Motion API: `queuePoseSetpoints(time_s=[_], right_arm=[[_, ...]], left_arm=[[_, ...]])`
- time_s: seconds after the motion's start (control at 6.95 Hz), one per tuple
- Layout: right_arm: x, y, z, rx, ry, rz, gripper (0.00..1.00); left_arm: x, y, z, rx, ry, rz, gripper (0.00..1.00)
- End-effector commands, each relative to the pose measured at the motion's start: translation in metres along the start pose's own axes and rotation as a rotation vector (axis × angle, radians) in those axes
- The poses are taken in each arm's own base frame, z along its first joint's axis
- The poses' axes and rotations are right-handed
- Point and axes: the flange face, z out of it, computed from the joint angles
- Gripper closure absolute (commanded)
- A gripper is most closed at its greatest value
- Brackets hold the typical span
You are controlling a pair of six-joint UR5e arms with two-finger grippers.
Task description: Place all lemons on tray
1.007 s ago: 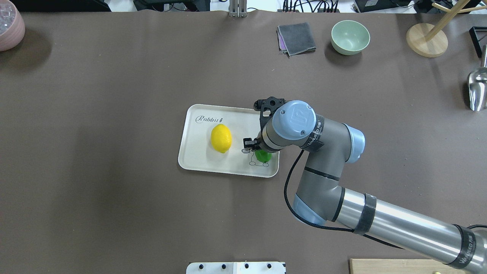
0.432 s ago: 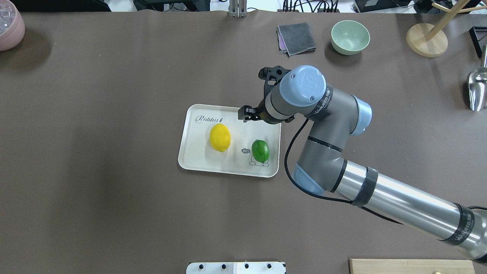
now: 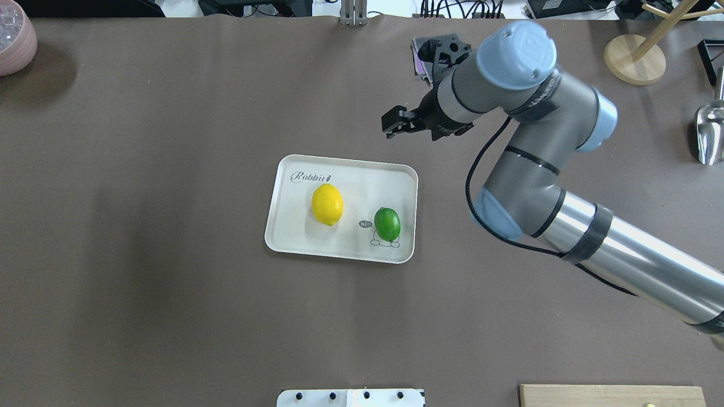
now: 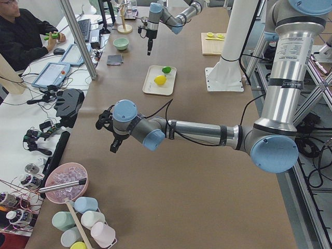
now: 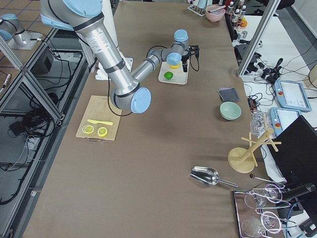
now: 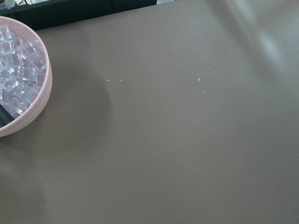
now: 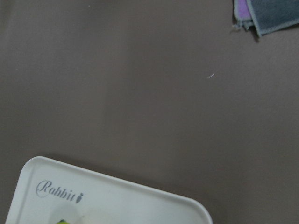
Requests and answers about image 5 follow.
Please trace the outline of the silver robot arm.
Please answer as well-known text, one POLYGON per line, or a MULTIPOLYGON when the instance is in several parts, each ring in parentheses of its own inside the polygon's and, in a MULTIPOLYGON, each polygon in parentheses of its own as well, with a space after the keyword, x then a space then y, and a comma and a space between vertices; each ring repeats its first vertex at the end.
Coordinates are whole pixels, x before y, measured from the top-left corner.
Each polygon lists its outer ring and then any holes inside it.
POLYGON ((121 110, 140 114, 149 108, 151 93, 140 83, 160 63, 178 65, 185 63, 191 55, 199 55, 199 47, 190 46, 187 32, 179 29, 174 33, 171 48, 150 51, 140 66, 130 72, 104 25, 101 0, 42 0, 40 6, 43 24, 83 36, 115 84, 110 98, 121 110))

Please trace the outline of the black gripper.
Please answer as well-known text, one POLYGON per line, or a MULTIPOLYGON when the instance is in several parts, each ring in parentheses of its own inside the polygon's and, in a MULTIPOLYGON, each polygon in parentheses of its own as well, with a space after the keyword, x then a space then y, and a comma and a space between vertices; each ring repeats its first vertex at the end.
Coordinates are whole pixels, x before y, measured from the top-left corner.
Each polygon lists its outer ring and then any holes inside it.
POLYGON ((188 72, 188 64, 187 64, 187 60, 194 55, 197 59, 197 61, 199 61, 199 46, 198 45, 189 45, 188 49, 185 50, 183 56, 182 56, 182 67, 183 67, 183 72, 188 72))

